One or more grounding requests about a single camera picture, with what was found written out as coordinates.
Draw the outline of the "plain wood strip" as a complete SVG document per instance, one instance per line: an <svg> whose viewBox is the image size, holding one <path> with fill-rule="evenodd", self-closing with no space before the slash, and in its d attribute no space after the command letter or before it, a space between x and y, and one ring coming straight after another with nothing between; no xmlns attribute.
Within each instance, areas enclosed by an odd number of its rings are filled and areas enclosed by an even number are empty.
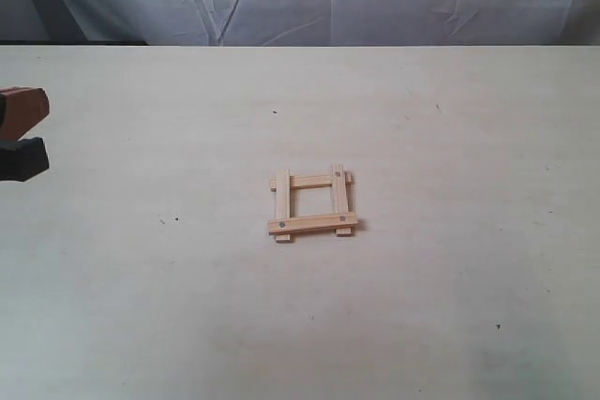
<svg viewBox="0 0 600 400"><path fill-rule="evenodd" d="M291 217L291 175L288 169L276 172L276 219L277 228L284 230Z"/></svg>

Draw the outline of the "wood strip with magnet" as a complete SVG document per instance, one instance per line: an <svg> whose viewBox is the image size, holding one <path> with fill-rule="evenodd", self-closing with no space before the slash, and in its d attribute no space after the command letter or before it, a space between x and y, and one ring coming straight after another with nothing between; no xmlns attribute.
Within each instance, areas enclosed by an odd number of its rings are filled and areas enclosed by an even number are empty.
<svg viewBox="0 0 600 400"><path fill-rule="evenodd" d="M353 228L358 225L355 213L311 215L274 219L267 223L269 235L295 234L321 230L337 230Z"/></svg>

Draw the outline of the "wood strip with two magnets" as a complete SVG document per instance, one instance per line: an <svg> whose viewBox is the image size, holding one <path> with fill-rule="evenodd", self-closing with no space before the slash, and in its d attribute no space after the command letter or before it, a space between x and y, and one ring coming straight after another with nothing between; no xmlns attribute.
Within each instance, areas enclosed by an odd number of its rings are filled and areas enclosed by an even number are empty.
<svg viewBox="0 0 600 400"><path fill-rule="evenodd" d="M350 210L347 196L346 171L342 164L332 165L331 181L334 211L339 215L339 220L344 221L345 215Z"/></svg>

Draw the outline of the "horizontal wood strip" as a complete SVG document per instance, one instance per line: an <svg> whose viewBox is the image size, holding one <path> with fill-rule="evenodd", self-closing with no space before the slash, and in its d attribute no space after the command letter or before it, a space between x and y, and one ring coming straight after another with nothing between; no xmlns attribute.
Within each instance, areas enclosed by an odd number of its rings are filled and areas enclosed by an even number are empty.
<svg viewBox="0 0 600 400"><path fill-rule="evenodd" d="M351 172L345 172L346 184L353 183L353 175ZM270 190L275 192L277 190L277 180L270 180ZM332 177L330 175L312 175L312 176L290 176L289 187L290 189L313 189L331 187L333 185Z"/></svg>

